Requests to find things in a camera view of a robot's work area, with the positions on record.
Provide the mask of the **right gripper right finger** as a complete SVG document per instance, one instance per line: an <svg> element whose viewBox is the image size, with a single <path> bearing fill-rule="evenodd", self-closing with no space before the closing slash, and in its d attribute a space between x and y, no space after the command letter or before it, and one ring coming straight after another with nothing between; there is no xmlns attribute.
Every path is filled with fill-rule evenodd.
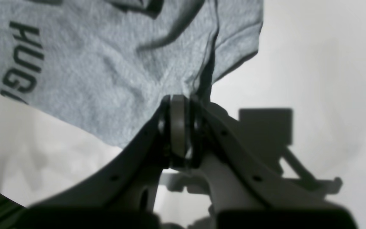
<svg viewBox="0 0 366 229"><path fill-rule="evenodd" d="M218 229L357 228L348 210L325 200L342 180L315 178L289 150L291 109L241 109L235 121L191 97L189 113Z"/></svg>

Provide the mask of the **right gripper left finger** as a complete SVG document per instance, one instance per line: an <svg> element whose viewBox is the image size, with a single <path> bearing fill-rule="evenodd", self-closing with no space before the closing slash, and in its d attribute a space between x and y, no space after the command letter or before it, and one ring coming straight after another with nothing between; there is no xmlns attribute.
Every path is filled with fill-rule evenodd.
<svg viewBox="0 0 366 229"><path fill-rule="evenodd" d="M15 229L160 229L153 213L167 149L165 96L153 117L109 164L76 186L26 210Z"/></svg>

